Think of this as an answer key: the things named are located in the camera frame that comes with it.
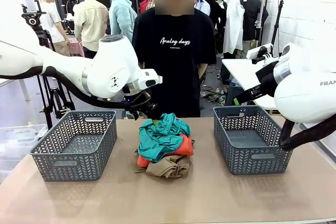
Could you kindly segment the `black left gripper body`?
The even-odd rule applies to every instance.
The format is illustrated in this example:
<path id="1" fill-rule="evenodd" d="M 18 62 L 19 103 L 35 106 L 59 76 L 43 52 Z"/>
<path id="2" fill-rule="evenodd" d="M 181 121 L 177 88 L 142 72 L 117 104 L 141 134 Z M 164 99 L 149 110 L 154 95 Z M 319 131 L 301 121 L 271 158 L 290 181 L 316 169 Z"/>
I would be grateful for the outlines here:
<path id="1" fill-rule="evenodd" d="M 149 119 L 160 119 L 159 105 L 152 101 L 150 94 L 145 90 L 135 95 L 125 96 L 124 99 L 127 103 L 126 111 L 128 111 L 135 120 L 139 118 L 140 113 Z"/>

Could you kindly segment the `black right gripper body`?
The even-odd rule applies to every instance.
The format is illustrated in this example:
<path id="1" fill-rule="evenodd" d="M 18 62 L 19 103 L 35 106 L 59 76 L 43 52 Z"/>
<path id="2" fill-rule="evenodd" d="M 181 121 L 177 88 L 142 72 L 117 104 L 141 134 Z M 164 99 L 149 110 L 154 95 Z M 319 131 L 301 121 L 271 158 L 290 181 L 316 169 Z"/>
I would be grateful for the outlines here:
<path id="1" fill-rule="evenodd" d="M 260 82 L 258 90 L 263 95 L 274 96 L 275 94 L 278 84 L 275 81 L 274 68 L 277 63 L 278 61 L 271 62 L 256 72 L 256 76 Z"/>

